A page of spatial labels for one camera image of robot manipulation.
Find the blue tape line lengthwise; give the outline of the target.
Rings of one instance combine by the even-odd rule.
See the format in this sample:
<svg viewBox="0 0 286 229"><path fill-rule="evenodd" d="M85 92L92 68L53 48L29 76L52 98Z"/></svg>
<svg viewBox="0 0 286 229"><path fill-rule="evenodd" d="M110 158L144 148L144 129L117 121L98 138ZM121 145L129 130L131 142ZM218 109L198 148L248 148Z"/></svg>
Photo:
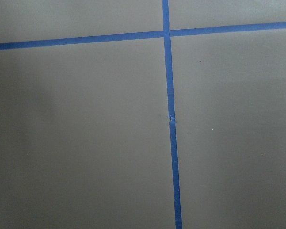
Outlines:
<svg viewBox="0 0 286 229"><path fill-rule="evenodd" d="M167 84L167 100L168 100L168 118L170 132L171 162L172 162L172 178L174 192L174 218L175 227L182 228L182 212L180 199L180 181L179 181L179 164L177 150L176 120L175 120L175 104L174 104L174 79L172 66L172 48L170 36L170 19L169 19L169 1L162 1L163 13L163 39L165 52L165 70Z"/></svg>

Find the blue tape line crosswise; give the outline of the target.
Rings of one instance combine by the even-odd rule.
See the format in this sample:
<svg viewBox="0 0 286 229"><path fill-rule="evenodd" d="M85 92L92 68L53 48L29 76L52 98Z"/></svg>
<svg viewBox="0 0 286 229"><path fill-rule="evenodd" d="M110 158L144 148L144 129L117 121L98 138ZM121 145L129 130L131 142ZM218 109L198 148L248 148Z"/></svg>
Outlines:
<svg viewBox="0 0 286 229"><path fill-rule="evenodd" d="M7 43L0 43L0 50L73 45L82 43L153 39L153 38L164 38L166 35L176 37L176 36L243 32L243 31L276 30L276 29L286 29L286 22L175 29L175 30L170 30L169 32L146 31L146 32L111 34L111 35L37 40L37 41L7 42Z"/></svg>

